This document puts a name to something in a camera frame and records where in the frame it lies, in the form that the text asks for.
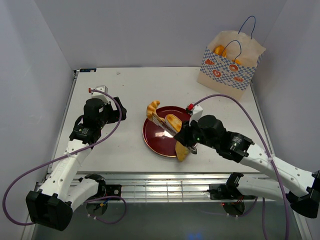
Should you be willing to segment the metal tongs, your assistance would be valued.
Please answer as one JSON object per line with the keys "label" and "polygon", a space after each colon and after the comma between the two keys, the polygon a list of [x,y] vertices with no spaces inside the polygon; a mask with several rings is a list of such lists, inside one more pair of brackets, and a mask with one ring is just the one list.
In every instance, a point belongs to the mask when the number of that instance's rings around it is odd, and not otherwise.
{"label": "metal tongs", "polygon": [[[167,131],[172,137],[174,137],[177,133],[173,132],[166,124],[165,117],[160,117],[157,114],[153,114],[152,120],[154,124],[157,126],[161,127],[165,131]],[[190,150],[190,154],[196,154],[197,153],[197,148],[195,146],[188,147]]]}

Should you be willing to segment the small croissant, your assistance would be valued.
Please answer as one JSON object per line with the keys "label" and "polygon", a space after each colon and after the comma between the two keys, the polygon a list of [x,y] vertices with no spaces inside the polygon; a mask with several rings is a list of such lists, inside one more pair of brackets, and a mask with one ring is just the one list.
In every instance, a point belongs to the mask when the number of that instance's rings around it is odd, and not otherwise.
{"label": "small croissant", "polygon": [[157,114],[156,110],[157,110],[159,105],[160,105],[160,101],[159,100],[154,100],[147,106],[146,117],[147,117],[148,120],[151,121],[153,119],[153,114]]}

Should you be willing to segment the blue checkered paper bag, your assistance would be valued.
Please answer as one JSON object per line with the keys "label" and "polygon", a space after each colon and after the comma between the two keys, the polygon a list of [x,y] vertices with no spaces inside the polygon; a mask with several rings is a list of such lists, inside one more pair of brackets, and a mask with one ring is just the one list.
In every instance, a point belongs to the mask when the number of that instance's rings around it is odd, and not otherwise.
{"label": "blue checkered paper bag", "polygon": [[[226,57],[215,54],[214,49],[222,45]],[[266,48],[249,35],[239,30],[225,30],[205,48],[197,82],[220,94],[240,100],[260,64]],[[241,65],[232,62],[238,59]]]}

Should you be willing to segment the twisted orange bread stick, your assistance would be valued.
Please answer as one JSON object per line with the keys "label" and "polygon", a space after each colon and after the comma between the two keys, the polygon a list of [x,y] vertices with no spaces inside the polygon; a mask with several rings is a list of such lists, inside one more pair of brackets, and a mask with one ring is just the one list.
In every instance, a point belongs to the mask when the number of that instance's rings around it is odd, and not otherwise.
{"label": "twisted orange bread stick", "polygon": [[219,55],[219,56],[222,56],[224,58],[227,57],[227,50],[226,48],[223,46],[223,45],[219,45],[217,46],[213,52],[216,54],[216,55]]}

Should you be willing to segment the glazed yellow round bun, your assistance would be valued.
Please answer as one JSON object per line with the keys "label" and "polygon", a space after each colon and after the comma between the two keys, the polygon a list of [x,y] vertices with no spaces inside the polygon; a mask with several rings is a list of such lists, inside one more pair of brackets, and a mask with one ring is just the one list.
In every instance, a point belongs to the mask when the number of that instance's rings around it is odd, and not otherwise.
{"label": "glazed yellow round bun", "polygon": [[236,58],[236,59],[232,59],[231,60],[232,62],[238,64],[238,65],[241,65],[242,63]]}

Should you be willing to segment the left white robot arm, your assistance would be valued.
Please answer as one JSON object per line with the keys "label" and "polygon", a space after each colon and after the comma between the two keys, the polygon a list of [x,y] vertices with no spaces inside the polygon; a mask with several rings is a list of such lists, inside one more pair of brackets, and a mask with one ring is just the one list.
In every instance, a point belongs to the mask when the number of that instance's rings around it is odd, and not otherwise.
{"label": "left white robot arm", "polygon": [[80,178],[76,187],[71,183],[78,169],[90,154],[102,135],[106,124],[126,119],[127,110],[120,99],[115,97],[119,109],[114,110],[111,103],[99,98],[85,102],[83,115],[74,123],[65,153],[67,157],[59,160],[48,179],[38,191],[30,191],[26,205],[33,223],[63,231],[69,225],[74,210],[86,200],[100,200],[106,195],[106,182],[98,174],[88,174]]}

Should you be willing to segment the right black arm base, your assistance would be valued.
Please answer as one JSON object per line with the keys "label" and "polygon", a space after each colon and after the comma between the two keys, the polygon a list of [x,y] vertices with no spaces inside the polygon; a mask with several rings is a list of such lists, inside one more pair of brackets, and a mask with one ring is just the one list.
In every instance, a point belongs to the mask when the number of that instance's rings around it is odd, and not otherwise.
{"label": "right black arm base", "polygon": [[210,184],[207,192],[211,200],[254,200],[254,195],[243,195],[236,186],[230,184]]}

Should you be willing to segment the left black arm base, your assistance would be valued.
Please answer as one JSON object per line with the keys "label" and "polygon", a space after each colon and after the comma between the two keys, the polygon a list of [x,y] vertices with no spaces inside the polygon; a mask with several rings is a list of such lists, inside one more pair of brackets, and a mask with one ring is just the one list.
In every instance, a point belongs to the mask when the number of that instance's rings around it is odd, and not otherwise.
{"label": "left black arm base", "polygon": [[102,187],[102,196],[118,196],[122,194],[122,185],[121,184],[106,184]]}

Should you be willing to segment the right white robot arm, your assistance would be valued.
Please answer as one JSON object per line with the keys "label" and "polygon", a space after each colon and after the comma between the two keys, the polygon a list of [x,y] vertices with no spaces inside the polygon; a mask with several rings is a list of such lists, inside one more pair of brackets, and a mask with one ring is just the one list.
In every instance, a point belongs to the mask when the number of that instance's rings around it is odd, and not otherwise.
{"label": "right white robot arm", "polygon": [[195,154],[196,144],[215,149],[221,157],[253,168],[269,180],[254,179],[234,172],[218,192],[221,199],[256,196],[274,201],[286,200],[298,214],[315,219],[320,204],[320,173],[295,167],[277,157],[269,159],[266,151],[250,138],[227,131],[213,115],[198,121],[185,121],[174,138]]}

